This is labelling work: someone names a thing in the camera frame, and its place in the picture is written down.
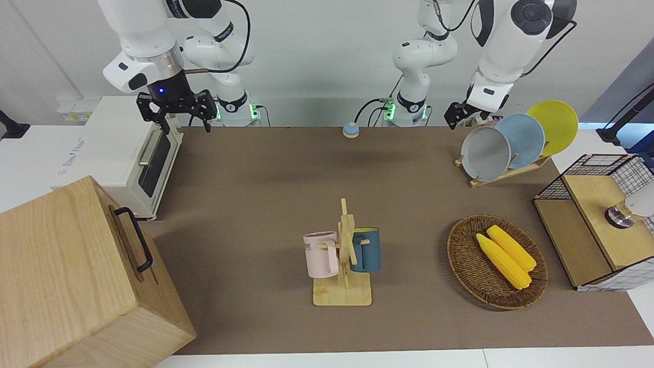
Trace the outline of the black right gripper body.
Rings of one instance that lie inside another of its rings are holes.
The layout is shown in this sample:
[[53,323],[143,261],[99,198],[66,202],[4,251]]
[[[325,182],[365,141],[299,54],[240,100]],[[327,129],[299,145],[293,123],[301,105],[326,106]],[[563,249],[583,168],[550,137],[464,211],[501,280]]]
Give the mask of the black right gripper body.
[[164,94],[155,90],[152,94],[139,93],[136,103],[141,117],[147,122],[162,122],[169,113],[187,113],[202,121],[216,117],[216,105],[208,90],[181,97],[175,97],[168,90]]

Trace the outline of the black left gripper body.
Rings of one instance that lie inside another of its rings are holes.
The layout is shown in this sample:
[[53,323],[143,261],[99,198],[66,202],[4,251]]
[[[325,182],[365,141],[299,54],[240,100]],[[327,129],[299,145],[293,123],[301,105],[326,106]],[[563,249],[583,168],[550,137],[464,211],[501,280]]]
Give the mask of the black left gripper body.
[[452,102],[443,117],[451,130],[455,130],[459,123],[462,123],[472,114],[479,112],[479,108],[466,102]]

